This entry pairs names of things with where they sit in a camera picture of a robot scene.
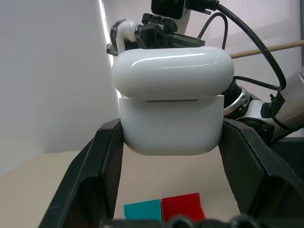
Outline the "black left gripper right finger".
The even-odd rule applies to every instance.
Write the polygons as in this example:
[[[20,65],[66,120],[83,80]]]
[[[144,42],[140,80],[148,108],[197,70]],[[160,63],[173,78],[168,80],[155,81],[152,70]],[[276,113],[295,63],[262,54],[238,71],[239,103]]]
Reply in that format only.
[[[263,228],[304,226],[302,137],[268,146],[253,128],[226,119],[218,147],[241,214]]]

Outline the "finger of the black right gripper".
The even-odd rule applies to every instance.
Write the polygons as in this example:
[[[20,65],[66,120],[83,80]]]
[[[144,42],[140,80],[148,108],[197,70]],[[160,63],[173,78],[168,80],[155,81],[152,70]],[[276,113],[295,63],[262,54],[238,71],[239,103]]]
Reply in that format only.
[[[157,24],[145,24],[135,31],[135,38],[141,49],[159,49],[165,48],[166,34]]]
[[[110,41],[106,45],[106,52],[109,55],[112,55],[114,57],[118,56],[117,51],[117,43],[116,43],[116,35],[117,35],[117,28],[119,26],[119,22],[115,23],[110,30]]]

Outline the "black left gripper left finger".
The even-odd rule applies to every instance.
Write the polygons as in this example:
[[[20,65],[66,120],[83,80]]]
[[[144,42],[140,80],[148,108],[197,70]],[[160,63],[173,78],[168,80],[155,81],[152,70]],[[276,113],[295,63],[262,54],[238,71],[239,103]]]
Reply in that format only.
[[[97,228],[113,219],[123,158],[120,119],[104,123],[70,163],[41,228]]]

